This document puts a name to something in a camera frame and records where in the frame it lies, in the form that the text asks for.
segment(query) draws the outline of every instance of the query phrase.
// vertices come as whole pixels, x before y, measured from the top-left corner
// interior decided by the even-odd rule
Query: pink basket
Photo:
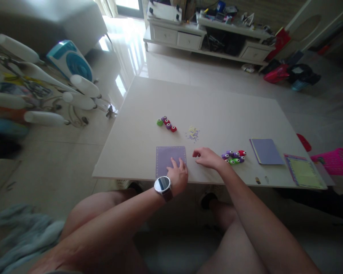
[[[311,157],[314,162],[321,162],[330,175],[343,176],[343,148]]]

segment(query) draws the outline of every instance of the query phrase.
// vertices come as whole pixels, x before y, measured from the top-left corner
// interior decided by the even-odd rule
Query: yellow paper
[[[322,184],[312,169],[310,162],[292,158],[290,159],[290,162],[299,186],[322,188]]]

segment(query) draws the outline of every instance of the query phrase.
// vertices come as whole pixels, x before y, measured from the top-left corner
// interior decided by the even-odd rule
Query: left hand
[[[173,167],[167,167],[167,176],[171,180],[171,192],[175,197],[179,193],[182,193],[187,187],[188,169],[181,158],[179,158],[179,167],[176,164],[176,161],[173,159],[173,157],[170,159],[171,163],[173,164]]]

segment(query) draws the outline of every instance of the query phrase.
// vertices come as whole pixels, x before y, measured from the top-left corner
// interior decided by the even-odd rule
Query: purple notebook
[[[173,167],[170,157],[173,157],[179,166],[179,158],[182,158],[185,164],[186,147],[156,147],[156,178],[166,176],[167,167]]]
[[[260,164],[284,164],[272,139],[250,139],[256,159]]]

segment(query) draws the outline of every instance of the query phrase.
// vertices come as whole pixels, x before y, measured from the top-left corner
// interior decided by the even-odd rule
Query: cabinet drawer
[[[178,32],[176,44],[181,48],[199,49],[201,36]]]
[[[256,61],[256,62],[262,62],[267,57],[268,54],[269,54],[269,51],[247,47],[247,49],[245,50],[241,58]]]
[[[178,32],[176,30],[166,29],[163,27],[158,27],[151,25],[151,39],[166,44],[176,45],[176,37]]]

